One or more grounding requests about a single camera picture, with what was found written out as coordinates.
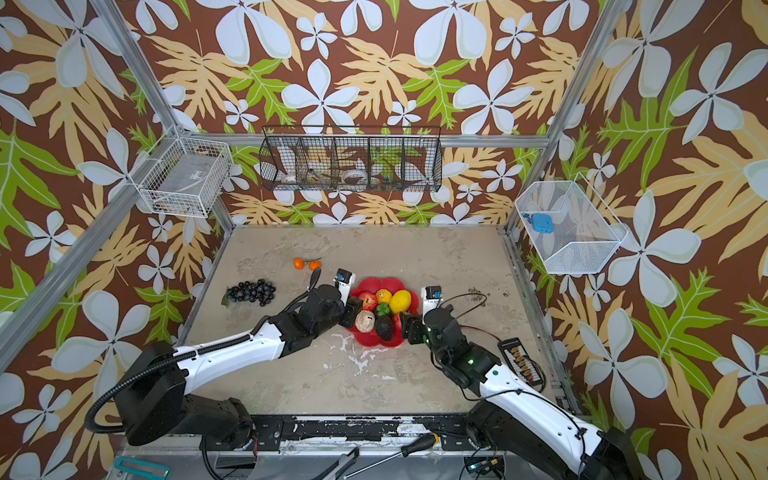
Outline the yellow lemon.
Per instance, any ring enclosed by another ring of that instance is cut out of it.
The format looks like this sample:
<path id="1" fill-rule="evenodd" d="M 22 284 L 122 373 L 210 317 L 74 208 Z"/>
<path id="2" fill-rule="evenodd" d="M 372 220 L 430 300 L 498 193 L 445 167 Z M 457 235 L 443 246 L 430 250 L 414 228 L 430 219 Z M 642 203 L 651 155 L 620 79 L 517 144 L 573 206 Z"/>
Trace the yellow lemon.
<path id="1" fill-rule="evenodd" d="M 394 293 L 389 301 L 389 307 L 393 314 L 406 312 L 411 307 L 412 295 L 408 290 L 399 290 Z"/>

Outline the small yellow orange fruit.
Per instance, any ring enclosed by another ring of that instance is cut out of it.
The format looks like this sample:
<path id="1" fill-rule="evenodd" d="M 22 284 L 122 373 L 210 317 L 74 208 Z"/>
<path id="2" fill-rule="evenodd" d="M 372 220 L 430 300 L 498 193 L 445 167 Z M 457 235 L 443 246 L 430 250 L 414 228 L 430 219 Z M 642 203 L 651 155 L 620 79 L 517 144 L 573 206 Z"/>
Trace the small yellow orange fruit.
<path id="1" fill-rule="evenodd" d="M 389 304 L 393 294 L 387 289 L 380 289 L 376 292 L 376 299 L 379 304 Z"/>

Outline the dark avocado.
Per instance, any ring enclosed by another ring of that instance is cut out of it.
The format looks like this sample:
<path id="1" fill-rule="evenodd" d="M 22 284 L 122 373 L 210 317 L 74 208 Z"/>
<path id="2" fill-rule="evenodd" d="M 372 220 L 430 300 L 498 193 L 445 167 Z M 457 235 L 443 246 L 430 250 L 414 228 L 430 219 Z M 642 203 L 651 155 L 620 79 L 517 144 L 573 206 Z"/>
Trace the dark avocado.
<path id="1" fill-rule="evenodd" d="M 374 323 L 374 330 L 381 341 L 391 341 L 395 335 L 395 322 L 393 317 L 389 314 L 377 316 Z"/>

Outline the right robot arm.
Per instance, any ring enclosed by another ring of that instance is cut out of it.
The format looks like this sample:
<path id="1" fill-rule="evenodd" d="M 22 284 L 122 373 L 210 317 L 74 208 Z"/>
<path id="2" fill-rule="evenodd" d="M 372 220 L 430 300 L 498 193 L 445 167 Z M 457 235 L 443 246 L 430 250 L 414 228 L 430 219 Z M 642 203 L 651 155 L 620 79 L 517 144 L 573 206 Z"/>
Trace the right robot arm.
<path id="1" fill-rule="evenodd" d="M 450 308 L 403 314 L 402 337 L 429 347 L 436 368 L 472 392 L 468 436 L 480 449 L 517 455 L 552 479 L 644 479 L 630 437 L 602 430 L 526 384 L 502 360 L 469 341 Z"/>

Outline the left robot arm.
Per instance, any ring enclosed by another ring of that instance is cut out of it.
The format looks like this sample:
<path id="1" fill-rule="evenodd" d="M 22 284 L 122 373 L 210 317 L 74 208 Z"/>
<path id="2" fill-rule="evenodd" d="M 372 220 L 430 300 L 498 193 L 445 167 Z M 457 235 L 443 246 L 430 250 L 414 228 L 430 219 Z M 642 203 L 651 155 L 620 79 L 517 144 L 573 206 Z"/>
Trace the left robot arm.
<path id="1" fill-rule="evenodd" d="M 214 342 L 143 351 L 121 380 L 94 401 L 84 426 L 94 434 L 125 435 L 131 446 L 166 435 L 198 435 L 205 445 L 226 450 L 246 446 L 253 420 L 236 398 L 214 400 L 200 387 L 235 371 L 271 362 L 311 345 L 331 328 L 353 325 L 360 299 L 332 285 L 296 297 L 273 316 L 245 332 Z"/>

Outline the red apple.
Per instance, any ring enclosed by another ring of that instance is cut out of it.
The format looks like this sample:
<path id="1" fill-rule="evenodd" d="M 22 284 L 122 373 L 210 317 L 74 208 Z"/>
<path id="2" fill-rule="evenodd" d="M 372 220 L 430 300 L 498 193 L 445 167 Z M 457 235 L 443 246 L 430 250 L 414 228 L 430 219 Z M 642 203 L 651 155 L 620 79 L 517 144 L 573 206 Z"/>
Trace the red apple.
<path id="1" fill-rule="evenodd" d="M 378 300 L 375 294 L 370 292 L 362 292 L 358 295 L 362 304 L 362 309 L 365 311 L 373 312 L 378 306 Z"/>

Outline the white garlic bulb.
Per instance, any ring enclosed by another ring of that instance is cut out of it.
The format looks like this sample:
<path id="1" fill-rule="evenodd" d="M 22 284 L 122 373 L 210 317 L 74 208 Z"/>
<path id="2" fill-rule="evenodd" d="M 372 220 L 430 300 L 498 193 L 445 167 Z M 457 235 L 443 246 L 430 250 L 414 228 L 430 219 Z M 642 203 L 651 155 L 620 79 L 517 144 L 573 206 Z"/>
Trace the white garlic bulb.
<path id="1" fill-rule="evenodd" d="M 375 329 L 376 317 L 372 311 L 361 310 L 355 317 L 354 327 L 361 333 L 370 333 Z"/>

